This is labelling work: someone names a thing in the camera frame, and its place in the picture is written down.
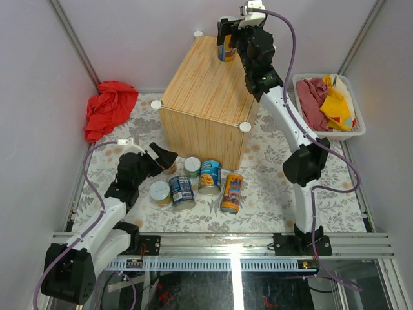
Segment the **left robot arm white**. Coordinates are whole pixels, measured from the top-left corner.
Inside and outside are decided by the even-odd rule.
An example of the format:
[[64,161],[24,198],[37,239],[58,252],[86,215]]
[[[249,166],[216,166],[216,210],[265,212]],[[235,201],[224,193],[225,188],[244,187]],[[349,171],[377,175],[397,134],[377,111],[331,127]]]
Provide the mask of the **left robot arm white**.
[[34,309],[38,308],[39,295],[85,304],[98,276],[116,256],[140,250],[139,227],[123,218],[139,198],[139,186],[171,168],[178,155],[151,143],[157,154],[153,158],[132,138],[120,139],[116,145],[124,146],[125,152],[119,158],[114,181],[105,195],[98,197],[99,211],[66,242],[52,243],[46,252],[44,271],[33,295]]

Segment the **Progresso chicken noodle can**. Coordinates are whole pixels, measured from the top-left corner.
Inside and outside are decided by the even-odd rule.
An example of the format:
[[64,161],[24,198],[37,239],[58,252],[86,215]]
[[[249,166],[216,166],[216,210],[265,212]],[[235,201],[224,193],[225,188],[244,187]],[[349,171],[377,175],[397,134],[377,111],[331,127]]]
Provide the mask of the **Progresso chicken noodle can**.
[[201,194],[218,195],[221,191],[221,164],[215,160],[201,164],[199,188]]

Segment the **tall yellow congee can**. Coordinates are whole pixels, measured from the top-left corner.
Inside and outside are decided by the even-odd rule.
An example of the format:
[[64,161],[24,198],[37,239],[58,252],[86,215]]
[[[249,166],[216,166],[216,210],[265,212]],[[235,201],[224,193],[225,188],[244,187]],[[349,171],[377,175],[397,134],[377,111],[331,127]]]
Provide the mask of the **tall yellow congee can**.
[[227,175],[221,202],[221,210],[223,212],[230,214],[237,214],[239,212],[242,185],[242,175],[236,173]]

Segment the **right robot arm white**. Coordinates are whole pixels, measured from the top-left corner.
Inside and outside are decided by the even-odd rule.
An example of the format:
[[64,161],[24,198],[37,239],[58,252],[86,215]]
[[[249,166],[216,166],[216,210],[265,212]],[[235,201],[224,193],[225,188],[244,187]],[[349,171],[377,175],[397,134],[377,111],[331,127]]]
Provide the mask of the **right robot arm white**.
[[283,163],[283,172],[293,184],[296,222],[294,236],[284,244],[289,251],[306,255],[324,237],[323,228],[317,226],[314,191],[327,161],[330,142],[306,126],[283,92],[283,81],[272,66],[274,40],[262,23],[245,26],[241,19],[222,17],[217,23],[217,44],[229,38],[229,47],[235,48],[240,56],[248,91],[275,119],[290,147],[291,155]]

